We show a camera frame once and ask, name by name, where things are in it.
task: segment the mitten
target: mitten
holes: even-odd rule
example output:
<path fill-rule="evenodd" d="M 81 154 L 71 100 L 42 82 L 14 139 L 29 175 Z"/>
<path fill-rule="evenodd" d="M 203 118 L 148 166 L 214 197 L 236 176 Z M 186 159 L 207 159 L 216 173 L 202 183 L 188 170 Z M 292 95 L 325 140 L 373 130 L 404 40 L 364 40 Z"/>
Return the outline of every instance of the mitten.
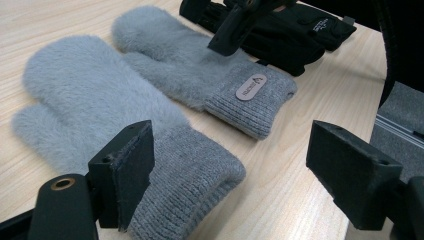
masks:
<path fill-rule="evenodd" d="M 152 6 L 119 17 L 112 37 L 125 61 L 166 95 L 256 139 L 270 134 L 278 110 L 297 90 L 289 75 L 249 61 L 242 51 L 213 52 L 209 37 Z"/>
<path fill-rule="evenodd" d="M 198 24 L 216 33 L 231 9 L 210 2 Z M 324 47 L 304 34 L 294 22 L 284 21 L 276 13 L 258 19 L 241 48 L 292 76 L 303 74 L 305 65 L 315 62 L 325 53 Z"/>
<path fill-rule="evenodd" d="M 151 120 L 155 167 L 129 226 L 134 239 L 184 239 L 245 176 L 240 161 L 193 130 L 166 96 L 97 37 L 61 39 L 29 60 L 25 89 L 39 103 L 14 132 L 59 173 L 88 161 L 125 126 Z"/>
<path fill-rule="evenodd" d="M 304 4 L 295 4 L 274 14 L 284 21 L 295 21 L 307 35 L 328 51 L 339 48 L 356 31 L 356 27 L 351 24 Z"/>

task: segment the table surface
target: table surface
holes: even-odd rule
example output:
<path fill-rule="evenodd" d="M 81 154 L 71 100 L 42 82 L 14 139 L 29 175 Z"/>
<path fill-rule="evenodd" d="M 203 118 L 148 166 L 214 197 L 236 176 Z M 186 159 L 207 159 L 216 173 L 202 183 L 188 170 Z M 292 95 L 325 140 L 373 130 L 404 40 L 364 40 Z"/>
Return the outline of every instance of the table surface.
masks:
<path fill-rule="evenodd" d="M 0 1 L 0 222 L 34 207 L 39 187 L 57 174 L 11 131 L 13 115 L 34 100 L 21 77 L 28 58 L 59 38 L 98 35 L 122 13 L 152 4 L 178 16 L 181 1 Z M 342 46 L 294 78 L 298 92 L 255 141 L 207 113 L 180 106 L 192 126 L 236 155 L 247 169 L 191 239 L 344 239 L 348 219 L 305 166 L 312 121 L 342 126 L 369 141 L 383 89 L 386 60 L 379 32 L 357 25 Z M 116 230 L 101 239 L 128 239 Z"/>

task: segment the gray mitten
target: gray mitten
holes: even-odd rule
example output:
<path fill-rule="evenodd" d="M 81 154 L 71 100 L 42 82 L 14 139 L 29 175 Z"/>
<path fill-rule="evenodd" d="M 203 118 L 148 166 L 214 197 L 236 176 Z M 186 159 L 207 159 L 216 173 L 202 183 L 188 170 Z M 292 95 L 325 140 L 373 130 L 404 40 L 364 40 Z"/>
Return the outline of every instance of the gray mitten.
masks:
<path fill-rule="evenodd" d="M 240 50 L 229 57 L 213 52 L 209 37 L 156 7 L 125 13 L 112 35 L 125 61 L 159 90 L 257 139 L 269 135 L 278 110 L 297 90 L 289 75 L 249 61 Z"/>
<path fill-rule="evenodd" d="M 59 40 L 23 76 L 39 103 L 13 128 L 60 173 L 88 161 L 125 126 L 151 120 L 155 168 L 129 231 L 135 239 L 184 239 L 245 176 L 240 161 L 193 130 L 181 111 L 97 37 Z"/>

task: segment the ribbed cuff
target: ribbed cuff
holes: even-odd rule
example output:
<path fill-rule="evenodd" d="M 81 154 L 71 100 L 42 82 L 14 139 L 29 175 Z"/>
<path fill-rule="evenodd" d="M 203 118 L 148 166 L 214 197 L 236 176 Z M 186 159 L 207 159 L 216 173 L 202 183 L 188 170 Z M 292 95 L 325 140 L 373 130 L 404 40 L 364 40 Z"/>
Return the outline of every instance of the ribbed cuff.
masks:
<path fill-rule="evenodd" d="M 255 74 L 265 76 L 266 82 L 252 99 L 240 100 L 237 91 L 250 91 L 246 95 L 255 91 L 257 86 L 253 83 L 239 90 Z M 296 83 L 289 75 L 256 63 L 244 63 L 226 75 L 218 90 L 206 100 L 205 109 L 246 134 L 264 139 L 271 131 L 278 110 L 296 91 Z"/>
<path fill-rule="evenodd" d="M 130 224 L 135 239 L 185 239 L 245 177 L 241 162 L 190 126 L 155 139 L 151 185 Z"/>

